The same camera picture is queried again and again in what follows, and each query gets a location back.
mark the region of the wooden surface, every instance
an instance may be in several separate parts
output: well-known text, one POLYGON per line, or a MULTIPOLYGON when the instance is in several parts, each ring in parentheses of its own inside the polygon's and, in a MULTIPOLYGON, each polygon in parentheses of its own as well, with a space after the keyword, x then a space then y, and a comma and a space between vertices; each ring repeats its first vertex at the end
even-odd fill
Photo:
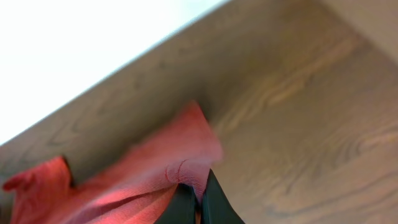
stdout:
POLYGON ((247 223, 396 223, 397 96, 398 67, 318 2, 235 0, 3 145, 0 182, 59 154, 82 182, 194 98, 247 223))
POLYGON ((398 63, 398 1, 322 0, 398 63))

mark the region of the red cloth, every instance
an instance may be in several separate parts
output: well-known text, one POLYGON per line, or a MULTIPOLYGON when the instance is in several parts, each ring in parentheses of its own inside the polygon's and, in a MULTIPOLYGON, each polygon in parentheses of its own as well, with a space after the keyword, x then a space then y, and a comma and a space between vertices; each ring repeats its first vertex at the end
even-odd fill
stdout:
POLYGON ((177 183, 193 186, 201 200, 210 165, 221 146, 199 106, 183 113, 115 165, 77 188, 61 157, 8 180, 16 191, 12 224, 154 223, 165 210, 177 183))

